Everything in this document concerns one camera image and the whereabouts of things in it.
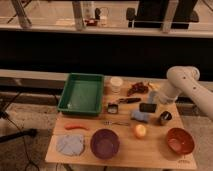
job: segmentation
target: orange bowl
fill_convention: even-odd
[[[172,128],[166,135],[169,147],[180,155],[192,153],[195,147],[192,136],[182,128]]]

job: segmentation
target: green basket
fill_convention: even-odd
[[[103,89],[103,75],[71,73],[58,110],[63,114],[97,116],[102,109]]]

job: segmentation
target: black chair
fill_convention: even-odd
[[[193,11],[198,0],[179,0],[179,4],[173,19],[172,28],[187,29],[189,22],[199,22],[199,17]],[[164,20],[169,0],[141,0],[137,14],[134,8],[128,8],[126,19],[128,27],[160,28]]]

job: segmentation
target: tripod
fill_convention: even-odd
[[[5,111],[0,111],[0,119],[1,118],[8,119],[9,118],[8,113],[5,112]],[[6,141],[9,141],[9,140],[13,140],[15,138],[19,138],[19,137],[26,136],[26,135],[28,135],[30,137],[35,137],[36,134],[37,134],[36,129],[28,129],[28,130],[25,130],[25,131],[20,131],[18,133],[14,133],[14,134],[5,135],[5,136],[0,137],[0,143],[6,142]]]

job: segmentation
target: purple bowl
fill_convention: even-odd
[[[117,154],[119,139],[115,132],[109,129],[99,129],[90,141],[93,154],[100,159],[110,159]]]

